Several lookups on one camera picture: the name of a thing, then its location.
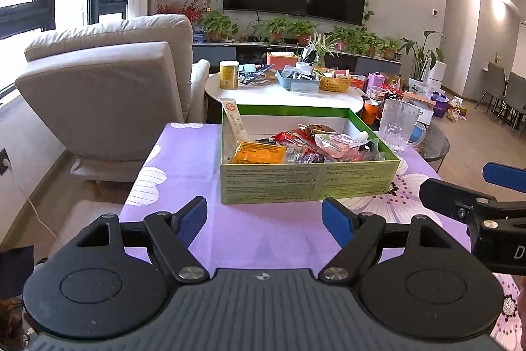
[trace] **round white coffee table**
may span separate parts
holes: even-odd
[[[354,113],[358,113],[364,107],[364,101],[356,88],[349,88],[347,92],[319,90],[317,94],[307,96],[287,91],[276,81],[275,84],[260,87],[239,84],[237,90],[223,90],[219,88],[219,73],[215,73],[207,79],[204,90],[217,101],[221,98],[234,99],[239,105],[345,108]]]

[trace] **wall outlet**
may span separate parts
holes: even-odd
[[[4,159],[9,160],[7,151],[5,149],[0,150],[0,176],[7,171],[7,167],[4,165]]]

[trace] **floral tablecloth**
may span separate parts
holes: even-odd
[[[120,221],[140,221],[157,211],[175,213],[195,196],[203,196],[208,218],[190,250],[209,272],[217,268],[311,268],[318,272],[339,250],[323,226],[320,202],[221,204],[220,138],[218,125],[168,124],[133,185]],[[420,203],[420,185],[429,177],[437,178],[435,171],[412,148],[400,156],[389,193],[340,201],[355,213],[377,213],[387,222],[409,223],[415,214],[426,214],[469,248],[465,225]],[[128,252],[148,260],[144,249]],[[385,250],[382,259],[397,254],[400,250]],[[519,290],[511,276],[495,276],[506,299],[492,336],[506,349],[520,350]]]

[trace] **green cardboard box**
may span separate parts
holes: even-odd
[[[238,105],[252,141],[294,130],[298,124],[322,124],[355,136],[374,132],[351,110],[301,106]],[[380,141],[385,161],[314,164],[229,164],[236,149],[223,115],[221,147],[221,202],[223,204],[316,201],[325,197],[351,198],[386,193],[399,158]]]

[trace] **beige sofa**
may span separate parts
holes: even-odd
[[[76,156],[72,174],[134,181],[168,122],[204,122],[210,64],[192,64],[184,15],[44,32],[15,84]]]

